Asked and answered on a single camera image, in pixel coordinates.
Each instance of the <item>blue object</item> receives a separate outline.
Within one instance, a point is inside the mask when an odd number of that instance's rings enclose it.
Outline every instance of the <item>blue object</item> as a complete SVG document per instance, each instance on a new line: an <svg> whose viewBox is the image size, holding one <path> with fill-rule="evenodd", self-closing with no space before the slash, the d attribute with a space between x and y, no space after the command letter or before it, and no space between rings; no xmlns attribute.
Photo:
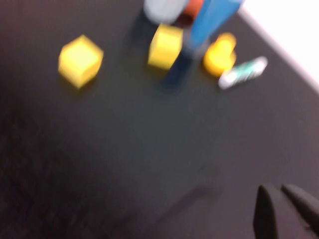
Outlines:
<svg viewBox="0 0 319 239"><path fill-rule="evenodd" d="M240 7L244 0L205 0L190 32L192 47L200 47Z"/></svg>

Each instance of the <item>white wall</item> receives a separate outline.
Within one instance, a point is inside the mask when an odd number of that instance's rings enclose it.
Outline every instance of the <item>white wall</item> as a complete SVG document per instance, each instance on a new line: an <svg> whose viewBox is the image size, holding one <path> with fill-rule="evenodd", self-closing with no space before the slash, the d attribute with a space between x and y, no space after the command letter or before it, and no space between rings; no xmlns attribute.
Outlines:
<svg viewBox="0 0 319 239"><path fill-rule="evenodd" d="M239 12L319 92L318 9L318 0L246 0Z"/></svg>

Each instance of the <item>marker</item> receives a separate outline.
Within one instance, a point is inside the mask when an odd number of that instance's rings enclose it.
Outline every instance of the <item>marker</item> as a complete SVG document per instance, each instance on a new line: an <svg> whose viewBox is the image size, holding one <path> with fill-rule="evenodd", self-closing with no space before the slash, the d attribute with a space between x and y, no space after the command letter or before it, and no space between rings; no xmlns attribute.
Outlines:
<svg viewBox="0 0 319 239"><path fill-rule="evenodd" d="M199 48L240 7L244 0L205 0L190 32L192 48Z"/></svg>
<svg viewBox="0 0 319 239"><path fill-rule="evenodd" d="M260 56L254 60L233 67L230 71L224 72L221 75L218 85L221 89L225 90L239 83L254 79L264 72L267 64L267 58Z"/></svg>

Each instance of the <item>orange object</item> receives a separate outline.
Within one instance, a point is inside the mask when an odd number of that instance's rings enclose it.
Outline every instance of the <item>orange object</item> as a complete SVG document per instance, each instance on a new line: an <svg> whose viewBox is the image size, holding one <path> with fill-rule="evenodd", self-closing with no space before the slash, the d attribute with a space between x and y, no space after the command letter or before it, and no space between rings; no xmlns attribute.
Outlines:
<svg viewBox="0 0 319 239"><path fill-rule="evenodd" d="M195 19L203 3L204 0L190 0L183 13Z"/></svg>

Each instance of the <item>white object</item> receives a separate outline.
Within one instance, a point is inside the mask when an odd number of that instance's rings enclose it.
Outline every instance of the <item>white object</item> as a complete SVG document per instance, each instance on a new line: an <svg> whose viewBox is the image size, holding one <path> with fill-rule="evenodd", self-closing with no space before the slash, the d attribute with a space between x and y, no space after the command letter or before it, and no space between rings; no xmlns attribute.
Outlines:
<svg viewBox="0 0 319 239"><path fill-rule="evenodd" d="M264 72L267 64L267 58L261 56L252 61L233 67L230 71L224 72L221 75L218 85L221 89L225 90L241 82L254 79Z"/></svg>
<svg viewBox="0 0 319 239"><path fill-rule="evenodd" d="M144 12L155 24L172 24L187 6L189 0L145 0Z"/></svg>

